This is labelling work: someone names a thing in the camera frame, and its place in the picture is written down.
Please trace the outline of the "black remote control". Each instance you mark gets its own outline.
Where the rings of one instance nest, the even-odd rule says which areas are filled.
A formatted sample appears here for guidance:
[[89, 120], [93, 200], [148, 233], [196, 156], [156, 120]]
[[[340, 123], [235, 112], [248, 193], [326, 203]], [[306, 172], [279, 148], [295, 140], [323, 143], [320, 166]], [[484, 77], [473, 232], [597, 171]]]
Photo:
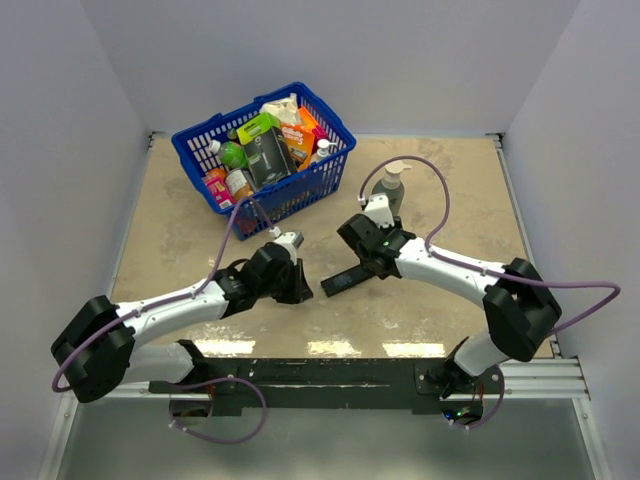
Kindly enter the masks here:
[[322, 280], [320, 285], [326, 296], [332, 297], [358, 286], [374, 276], [374, 273], [365, 269], [362, 265], [356, 265]]

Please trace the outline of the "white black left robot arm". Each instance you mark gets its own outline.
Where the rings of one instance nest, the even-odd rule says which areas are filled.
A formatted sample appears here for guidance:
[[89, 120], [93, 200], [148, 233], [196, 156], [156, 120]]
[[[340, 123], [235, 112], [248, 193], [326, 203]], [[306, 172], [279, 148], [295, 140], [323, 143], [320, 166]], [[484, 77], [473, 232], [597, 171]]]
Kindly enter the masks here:
[[176, 344], [167, 352], [168, 362], [155, 369], [153, 340], [248, 311], [263, 298], [296, 305], [312, 296], [295, 249], [269, 242], [251, 258], [236, 260], [211, 278], [169, 294], [121, 304], [104, 295], [93, 297], [51, 346], [59, 366], [52, 388], [72, 392], [81, 403], [135, 381], [165, 381], [196, 392], [206, 383], [205, 365]]

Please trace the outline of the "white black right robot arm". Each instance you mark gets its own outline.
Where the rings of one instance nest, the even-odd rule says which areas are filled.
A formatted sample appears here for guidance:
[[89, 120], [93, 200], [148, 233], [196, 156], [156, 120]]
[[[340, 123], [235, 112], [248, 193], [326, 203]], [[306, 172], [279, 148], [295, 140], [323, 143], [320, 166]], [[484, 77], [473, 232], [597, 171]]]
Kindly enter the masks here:
[[425, 375], [443, 398], [469, 392], [481, 375], [506, 360], [530, 361], [562, 315], [527, 260], [503, 265], [454, 255], [399, 227], [379, 227], [364, 214], [351, 217], [337, 233], [378, 278], [426, 282], [484, 311], [487, 329], [463, 339]]

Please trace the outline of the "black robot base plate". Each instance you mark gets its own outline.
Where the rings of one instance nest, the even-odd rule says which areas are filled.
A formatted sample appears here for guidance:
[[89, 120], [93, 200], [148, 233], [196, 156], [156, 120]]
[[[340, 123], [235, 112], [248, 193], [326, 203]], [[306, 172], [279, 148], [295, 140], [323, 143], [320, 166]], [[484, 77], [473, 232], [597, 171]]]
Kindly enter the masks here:
[[474, 384], [463, 384], [441, 397], [445, 388], [431, 375], [442, 358], [308, 358], [251, 359], [203, 358], [176, 386], [152, 381], [152, 394], [199, 395], [213, 401], [216, 416], [238, 415], [261, 402], [244, 380], [255, 385], [271, 409], [405, 410], [417, 415], [438, 415], [467, 405], [478, 412], [484, 397], [499, 394], [504, 382], [493, 367]]

